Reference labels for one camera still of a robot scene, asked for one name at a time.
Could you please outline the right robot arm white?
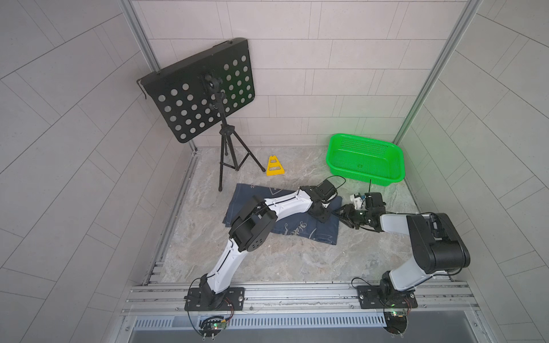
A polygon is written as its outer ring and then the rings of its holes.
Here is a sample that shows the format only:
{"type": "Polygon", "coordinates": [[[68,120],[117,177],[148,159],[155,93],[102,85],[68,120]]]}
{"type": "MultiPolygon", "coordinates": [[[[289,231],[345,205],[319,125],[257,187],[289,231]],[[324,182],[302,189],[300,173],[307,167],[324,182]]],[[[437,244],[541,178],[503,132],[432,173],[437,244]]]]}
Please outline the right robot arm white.
{"type": "Polygon", "coordinates": [[[393,213],[378,192],[357,197],[333,211],[341,223],[355,230],[401,234],[410,239],[413,256],[400,267],[386,271],[378,285],[353,285],[362,309],[417,307],[414,291],[436,275],[453,276],[470,264],[470,253],[449,216],[444,213],[393,213]]]}

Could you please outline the blue patterned pillowcase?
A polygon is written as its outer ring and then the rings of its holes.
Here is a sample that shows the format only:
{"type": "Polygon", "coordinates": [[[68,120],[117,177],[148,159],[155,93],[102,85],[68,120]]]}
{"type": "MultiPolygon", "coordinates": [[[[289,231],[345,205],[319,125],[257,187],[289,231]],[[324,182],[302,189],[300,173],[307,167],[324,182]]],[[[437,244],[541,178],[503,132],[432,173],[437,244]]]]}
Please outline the blue patterned pillowcase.
{"type": "MultiPolygon", "coordinates": [[[[267,199],[285,196],[292,192],[292,190],[239,183],[222,222],[226,227],[230,227],[231,221],[253,196],[267,199]]],[[[308,213],[300,213],[277,221],[272,233],[285,236],[295,235],[316,242],[336,245],[339,226],[339,219],[333,215],[330,215],[326,223],[322,223],[308,213]]]]}

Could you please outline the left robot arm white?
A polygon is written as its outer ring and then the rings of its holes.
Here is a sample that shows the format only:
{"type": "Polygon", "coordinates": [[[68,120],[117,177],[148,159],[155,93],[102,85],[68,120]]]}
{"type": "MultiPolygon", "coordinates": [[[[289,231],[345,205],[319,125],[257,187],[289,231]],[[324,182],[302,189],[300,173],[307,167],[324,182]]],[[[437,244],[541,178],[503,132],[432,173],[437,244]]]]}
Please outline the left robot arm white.
{"type": "Polygon", "coordinates": [[[328,206],[337,197],[336,186],[324,180],[317,186],[303,186],[276,198],[253,196],[231,222],[229,239],[217,264],[200,277],[199,287],[190,287],[184,309],[218,310],[224,303],[230,283],[249,252],[266,241],[275,224],[294,214],[307,213],[320,222],[329,219],[328,206]]]}

